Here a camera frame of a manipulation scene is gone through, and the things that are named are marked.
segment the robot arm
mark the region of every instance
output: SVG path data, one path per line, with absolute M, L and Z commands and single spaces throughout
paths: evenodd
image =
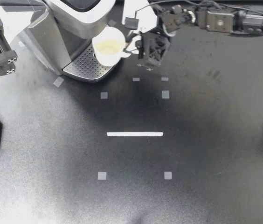
M 149 5 L 147 0 L 131 7 L 130 1 L 125 0 L 123 16 L 123 24 L 131 30 L 125 50 L 138 54 L 139 60 L 146 66 L 161 65 L 170 49 L 171 39 L 184 25 L 237 36 L 263 35 L 263 7 L 253 10 L 217 4 L 211 0 L 204 0 L 200 4 L 192 3 L 191 8 L 182 8 L 180 5 L 163 8 L 154 3 Z

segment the white square marker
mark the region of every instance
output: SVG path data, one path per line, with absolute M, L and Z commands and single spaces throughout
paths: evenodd
M 64 82 L 64 79 L 61 78 L 61 77 L 58 77 L 58 78 L 54 81 L 54 85 L 59 88 L 63 82 Z
M 172 172 L 164 172 L 164 178 L 165 178 L 165 180 L 171 180 L 172 179 Z
M 97 179 L 100 181 L 105 181 L 107 179 L 107 172 L 98 172 Z
M 19 41 L 19 46 L 20 46 L 21 48 L 24 48 L 26 45 L 25 45 L 22 41 Z
M 170 98 L 170 92 L 169 92 L 169 90 L 163 90 L 163 91 L 161 92 L 161 97 L 162 97 L 163 99 L 169 99 L 169 98 Z
M 100 93 L 100 98 L 101 99 L 107 99 L 108 98 L 108 92 L 101 92 Z

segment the drip tray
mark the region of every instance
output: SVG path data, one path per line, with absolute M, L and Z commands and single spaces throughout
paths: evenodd
M 101 65 L 94 57 L 94 50 L 90 44 L 80 56 L 67 65 L 63 72 L 65 75 L 85 82 L 98 82 L 112 69 Z

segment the gray square marker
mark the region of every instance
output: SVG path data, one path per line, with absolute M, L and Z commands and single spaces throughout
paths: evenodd
M 19 41 L 19 46 L 20 46 L 21 48 L 24 48 L 26 45 L 25 45 L 22 41 Z
M 100 181 L 105 181 L 107 179 L 107 172 L 98 172 L 97 179 Z
M 170 92 L 169 92 L 169 90 L 163 90 L 163 91 L 161 92 L 161 96 L 162 96 L 163 99 L 169 99 L 169 98 L 170 98 Z
M 61 78 L 61 77 L 58 77 L 58 78 L 54 81 L 53 84 L 59 88 L 63 82 L 64 82 L 64 79 Z
M 108 98 L 108 92 L 101 92 L 100 93 L 100 98 L 101 99 L 107 99 Z
M 171 180 L 172 179 L 172 172 L 164 172 L 164 178 L 165 178 L 165 180 Z
M 108 22 L 108 25 L 109 25 L 110 27 L 113 27 L 113 26 L 116 25 L 116 22 L 115 22 L 114 20 L 110 20 L 110 21 Z

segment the wire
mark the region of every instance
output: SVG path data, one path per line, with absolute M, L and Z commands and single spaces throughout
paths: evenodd
M 259 15 L 263 15 L 262 12 L 259 12 L 259 11 L 256 11 L 256 10 L 251 10 L 251 9 L 248 9 L 248 8 L 229 6 L 229 5 L 225 5 L 225 4 L 220 4 L 220 6 L 224 6 L 224 7 L 232 8 L 232 9 L 244 10 L 244 11 L 248 11 L 248 12 L 251 12 L 251 13 L 257 13 Z
M 176 2 L 176 1 L 184 1 L 184 2 L 187 2 L 188 4 L 193 5 L 193 6 L 199 6 L 199 4 L 194 3 L 194 2 L 192 2 L 192 1 L 190 1 L 190 0 L 164 0 L 164 1 L 156 1 L 156 2 L 150 3 L 149 5 L 144 6 L 143 8 L 138 9 L 138 10 L 135 12 L 135 18 L 137 18 L 137 13 L 138 13 L 138 11 L 141 11 L 142 9 L 144 9 L 144 8 L 146 8 L 146 7 L 153 6 L 153 5 L 156 5 L 156 4 L 168 3 L 168 2 Z

